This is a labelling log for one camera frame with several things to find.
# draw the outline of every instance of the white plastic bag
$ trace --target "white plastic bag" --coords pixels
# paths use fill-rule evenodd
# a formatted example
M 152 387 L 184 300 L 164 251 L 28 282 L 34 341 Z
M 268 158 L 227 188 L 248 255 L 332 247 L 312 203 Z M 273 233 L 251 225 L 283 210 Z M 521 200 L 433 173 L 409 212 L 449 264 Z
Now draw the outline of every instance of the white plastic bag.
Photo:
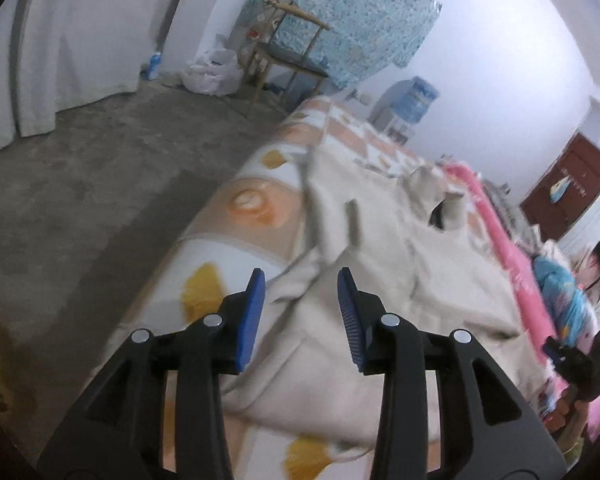
M 233 50 L 217 48 L 204 53 L 182 72 L 187 90 L 197 94 L 235 94 L 242 82 L 242 69 Z

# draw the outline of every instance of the bed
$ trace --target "bed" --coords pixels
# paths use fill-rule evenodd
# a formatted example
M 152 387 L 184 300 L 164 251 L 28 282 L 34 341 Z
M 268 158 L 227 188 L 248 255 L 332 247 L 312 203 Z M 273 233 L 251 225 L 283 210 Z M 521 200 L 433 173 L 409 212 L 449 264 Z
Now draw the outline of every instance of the bed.
M 539 346 L 551 333 L 550 320 L 538 308 L 528 260 L 498 232 L 498 220 L 489 212 L 470 168 L 449 163 L 443 168 L 424 160 L 382 138 L 370 124 L 324 96 L 305 101 L 291 114 L 276 139 L 254 153 L 194 218 L 112 334 L 103 361 L 136 328 L 156 334 L 174 332 L 213 312 L 225 295 L 244 290 L 254 267 L 264 271 L 267 283 L 274 283 L 271 288 L 283 281 L 276 279 L 284 278 L 289 269 L 302 273 L 319 267 L 310 257 L 312 247 L 320 245 L 320 233 L 311 221 L 315 211 L 307 200 L 306 168 L 320 150 L 386 179 L 426 168 L 437 189 L 470 197 L 462 201 L 467 243 L 497 267 L 494 272 L 506 275 L 506 270 L 518 269 L 510 272 L 510 285 L 538 351 L 537 363 L 544 363 Z M 306 267 L 298 265 L 307 259 Z M 168 384 L 163 432 L 166 468 L 174 467 L 172 384 Z M 368 478 L 373 455 L 369 446 L 277 431 L 271 429 L 276 424 L 265 428 L 231 415 L 225 425 L 239 479 Z

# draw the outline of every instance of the wooden chair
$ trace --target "wooden chair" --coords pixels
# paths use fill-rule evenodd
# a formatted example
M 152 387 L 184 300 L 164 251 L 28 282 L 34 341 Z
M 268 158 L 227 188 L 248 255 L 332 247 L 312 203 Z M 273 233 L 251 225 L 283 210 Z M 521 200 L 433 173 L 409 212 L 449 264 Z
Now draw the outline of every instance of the wooden chair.
M 305 10 L 302 10 L 298 6 L 289 5 L 289 4 L 279 4 L 279 3 L 274 3 L 273 6 L 279 10 L 282 10 L 284 12 L 284 14 L 282 15 L 282 18 L 280 18 L 280 22 L 278 23 L 278 26 L 273 31 L 273 34 L 271 35 L 269 42 L 268 43 L 259 42 L 256 44 L 256 46 L 253 49 L 253 54 L 251 54 L 251 58 L 249 59 L 249 62 L 247 63 L 247 66 L 244 69 L 245 78 L 247 78 L 249 76 L 249 72 L 251 69 L 251 65 L 253 64 L 253 60 L 255 59 L 256 56 L 260 56 L 261 59 L 264 59 L 267 61 L 267 64 L 264 67 L 264 70 L 261 71 L 260 76 L 259 76 L 258 80 L 256 81 L 256 89 L 255 89 L 255 92 L 253 93 L 253 98 L 251 99 L 249 108 L 247 109 L 247 114 L 246 114 L 247 117 L 249 117 L 249 114 L 251 112 L 251 108 L 253 107 L 253 104 L 258 100 L 258 95 L 260 94 L 260 90 L 262 90 L 262 86 L 264 85 L 265 81 L 267 80 L 267 76 L 269 75 L 269 69 L 274 64 L 285 66 L 286 68 L 292 70 L 294 73 L 291 76 L 291 81 L 289 81 L 289 84 L 286 86 L 286 88 L 282 92 L 282 95 L 280 96 L 281 101 L 282 101 L 282 99 L 284 99 L 286 92 L 289 90 L 289 88 L 291 88 L 291 85 L 296 80 L 296 76 L 298 76 L 299 72 L 301 72 L 303 74 L 307 74 L 318 80 L 318 82 L 316 83 L 316 85 L 314 87 L 314 91 L 313 91 L 312 95 L 315 95 L 318 92 L 318 90 L 320 89 L 320 86 L 322 85 L 322 82 L 328 77 L 328 74 L 322 69 L 322 67 L 320 67 L 318 64 L 314 63 L 313 61 L 311 61 L 309 59 L 308 54 L 311 51 L 311 49 L 314 47 L 315 41 L 318 39 L 318 36 L 320 36 L 320 33 L 322 32 L 322 30 L 323 29 L 331 30 L 331 27 L 329 25 L 327 25 L 326 23 L 322 22 L 320 19 L 316 18 L 311 13 L 306 12 Z M 297 18 L 300 18 L 301 20 L 306 20 L 308 22 L 315 23 L 315 25 L 318 26 L 318 30 L 316 31 L 314 37 L 309 42 L 309 45 L 307 46 L 307 48 L 304 50 L 304 52 L 302 54 L 298 54 L 297 52 L 293 52 L 292 50 L 289 50 L 288 48 L 283 48 L 283 47 L 277 46 L 276 44 L 271 43 L 271 40 L 276 35 L 276 32 L 280 28 L 282 21 L 286 18 L 286 16 L 288 14 L 291 14 L 292 16 L 296 16 Z

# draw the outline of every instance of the person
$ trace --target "person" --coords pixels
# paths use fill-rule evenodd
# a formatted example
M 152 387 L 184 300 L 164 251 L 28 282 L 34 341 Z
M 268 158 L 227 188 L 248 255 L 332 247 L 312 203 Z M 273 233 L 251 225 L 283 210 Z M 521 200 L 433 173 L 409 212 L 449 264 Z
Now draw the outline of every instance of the person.
M 600 241 L 584 247 L 571 258 L 571 270 L 592 305 L 600 301 Z
M 569 405 L 567 392 L 568 388 L 563 391 L 555 410 L 545 418 L 544 426 L 551 434 L 566 426 L 566 430 L 560 438 L 556 438 L 556 444 L 562 452 L 567 466 L 571 466 L 579 459 L 582 452 L 584 444 L 582 435 L 585 432 L 589 416 L 589 403 L 576 400 L 574 404 Z

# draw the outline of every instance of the blue bottle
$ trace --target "blue bottle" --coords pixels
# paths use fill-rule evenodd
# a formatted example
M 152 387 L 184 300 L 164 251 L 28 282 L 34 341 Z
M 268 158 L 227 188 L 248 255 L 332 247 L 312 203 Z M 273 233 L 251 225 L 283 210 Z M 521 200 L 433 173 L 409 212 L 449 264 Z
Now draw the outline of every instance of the blue bottle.
M 154 54 L 149 58 L 149 66 L 146 69 L 146 78 L 149 81 L 158 77 L 158 67 L 160 66 L 161 60 L 161 52 L 154 52 Z
M 416 76 L 411 80 L 411 88 L 392 105 L 391 109 L 406 123 L 417 124 L 429 110 L 429 105 L 439 95 L 433 85 Z

